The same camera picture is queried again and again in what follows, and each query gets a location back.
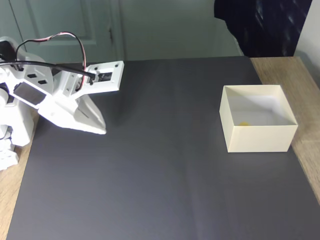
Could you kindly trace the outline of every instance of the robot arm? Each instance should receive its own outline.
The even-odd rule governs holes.
[[[118,91],[123,61],[90,65],[86,71],[91,77],[76,71],[61,71],[53,76],[49,67],[29,64],[44,60],[22,49],[18,59],[28,64],[17,67],[16,58],[12,56],[16,54],[17,43],[8,37],[0,38],[1,43],[11,48],[6,47],[6,59],[11,61],[1,62],[0,59],[0,83],[7,85],[11,96],[37,109],[40,115],[59,127],[106,133],[103,116],[88,94]]]
[[[29,107],[16,98],[8,100],[7,92],[0,88],[0,138],[5,137],[10,126],[12,144],[25,146],[30,142],[34,128]]]

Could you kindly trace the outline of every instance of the small yellow object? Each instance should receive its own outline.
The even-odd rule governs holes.
[[[251,126],[250,123],[243,121],[238,126]]]

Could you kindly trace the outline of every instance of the door panel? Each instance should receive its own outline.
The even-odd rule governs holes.
[[[22,41],[9,0],[0,0],[0,37],[13,38],[17,43]]]
[[[44,38],[68,31],[85,48],[87,62],[116,59],[110,38],[108,0],[10,0],[23,40]],[[81,63],[79,43],[70,36],[48,42],[27,43],[26,50],[51,63]]]

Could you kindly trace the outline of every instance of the wooden table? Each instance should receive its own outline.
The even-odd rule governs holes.
[[[286,94],[299,124],[292,147],[320,203],[320,90],[298,57],[251,61],[263,84],[280,84]],[[8,234],[31,145],[32,140],[17,147],[19,164],[0,172],[0,240]]]

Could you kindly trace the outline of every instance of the black cable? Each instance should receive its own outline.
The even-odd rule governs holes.
[[[83,76],[89,77],[91,80],[94,80],[96,78],[96,75],[94,73],[91,73],[91,72],[78,70],[78,69],[71,68],[71,67],[64,66],[64,65],[52,64],[52,63],[41,62],[41,61],[1,61],[0,62],[0,66],[5,66],[5,65],[43,66],[43,67],[58,69],[60,71],[66,71],[66,72],[74,73],[74,74],[81,74]]]
[[[43,43],[43,42],[47,42],[47,41],[50,41],[51,39],[53,39],[54,37],[60,36],[59,34],[61,34],[61,33],[62,33],[62,32],[58,32],[57,34],[52,35],[49,39],[45,39],[45,40],[37,40],[37,39],[28,39],[28,40],[25,40],[24,42],[20,43],[20,44],[18,45],[18,47],[16,48],[16,50],[15,50],[15,60],[16,60],[16,61],[18,60],[18,50],[19,50],[19,48],[20,48],[21,46],[23,46],[24,44],[29,43],[29,42],[32,42],[32,43]],[[85,70],[85,69],[86,69],[86,66],[85,66],[85,53],[84,53],[84,49],[82,48],[82,43],[81,43],[80,39],[79,39],[75,34],[73,34],[73,33],[70,32],[70,31],[64,31],[63,33],[71,34],[72,37],[74,37],[74,38],[78,41],[78,43],[79,43],[79,45],[80,45],[80,48],[81,48],[81,53],[82,53],[82,65],[83,65],[82,68],[83,68],[83,70]]]
[[[18,60],[18,50],[19,50],[19,48],[22,47],[23,45],[25,45],[26,43],[29,43],[29,42],[43,43],[43,42],[46,42],[46,41],[48,41],[48,40],[38,41],[38,40],[29,39],[29,40],[26,40],[26,41],[20,43],[19,46],[15,50],[15,60],[16,61]]]

